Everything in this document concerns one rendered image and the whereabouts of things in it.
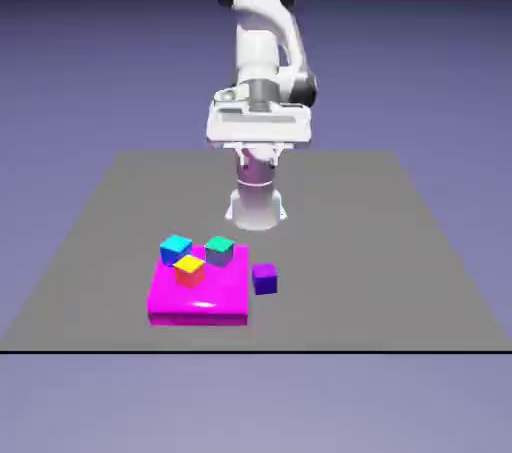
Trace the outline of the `small purple cube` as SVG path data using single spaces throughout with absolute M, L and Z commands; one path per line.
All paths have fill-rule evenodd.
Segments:
M 258 296 L 278 292 L 278 270 L 273 263 L 258 263 L 252 266 L 252 284 Z

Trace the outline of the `small green cube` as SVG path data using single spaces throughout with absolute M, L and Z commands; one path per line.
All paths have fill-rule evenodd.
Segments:
M 227 266 L 234 255 L 234 241 L 222 236 L 211 238 L 205 244 L 205 260 L 216 267 Z

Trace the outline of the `small cyan cube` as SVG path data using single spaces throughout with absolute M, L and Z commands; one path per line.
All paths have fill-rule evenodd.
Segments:
M 191 239 L 173 234 L 160 243 L 160 258 L 165 266 L 173 266 L 192 251 Z

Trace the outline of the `large magenta box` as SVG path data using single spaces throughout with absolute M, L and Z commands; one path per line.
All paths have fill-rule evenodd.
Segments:
M 207 264 L 194 288 L 176 282 L 174 269 L 158 262 L 147 297 L 153 326 L 245 326 L 249 315 L 249 247 L 236 245 L 224 267 Z

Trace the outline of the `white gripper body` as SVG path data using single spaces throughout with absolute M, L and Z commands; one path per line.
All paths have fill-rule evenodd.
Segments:
M 311 122 L 311 110 L 305 106 L 271 102 L 269 111 L 253 112 L 245 101 L 212 102 L 206 138 L 213 144 L 307 144 Z

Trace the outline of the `small yellow cube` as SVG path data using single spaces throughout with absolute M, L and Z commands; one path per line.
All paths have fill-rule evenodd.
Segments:
M 205 277 L 205 261 L 191 254 L 179 259 L 173 269 L 176 283 L 187 288 L 196 287 Z

